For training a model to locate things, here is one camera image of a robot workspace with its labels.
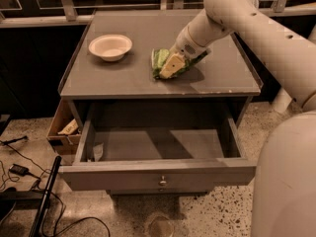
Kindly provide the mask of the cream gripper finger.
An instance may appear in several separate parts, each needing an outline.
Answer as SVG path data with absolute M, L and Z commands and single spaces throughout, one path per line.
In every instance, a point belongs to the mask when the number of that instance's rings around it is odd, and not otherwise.
M 159 76 L 163 79 L 171 78 L 173 74 L 181 70 L 186 65 L 186 59 L 179 53 L 171 54 L 162 69 L 159 72 Z

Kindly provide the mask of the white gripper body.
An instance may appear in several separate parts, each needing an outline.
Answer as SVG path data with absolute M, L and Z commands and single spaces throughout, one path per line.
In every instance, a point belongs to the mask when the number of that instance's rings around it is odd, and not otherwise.
M 208 55 L 209 48 L 198 45 L 190 35 L 189 27 L 184 27 L 178 34 L 175 43 L 170 48 L 170 55 L 179 55 L 186 60 L 197 59 L 202 55 Z

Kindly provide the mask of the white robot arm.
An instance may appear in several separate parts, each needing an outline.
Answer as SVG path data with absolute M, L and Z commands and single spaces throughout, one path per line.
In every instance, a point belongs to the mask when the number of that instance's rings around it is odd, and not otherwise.
M 160 76 L 173 76 L 232 32 L 250 47 L 302 108 L 270 134 L 259 155 L 251 237 L 316 237 L 316 46 L 262 14 L 256 2 L 203 0 Z

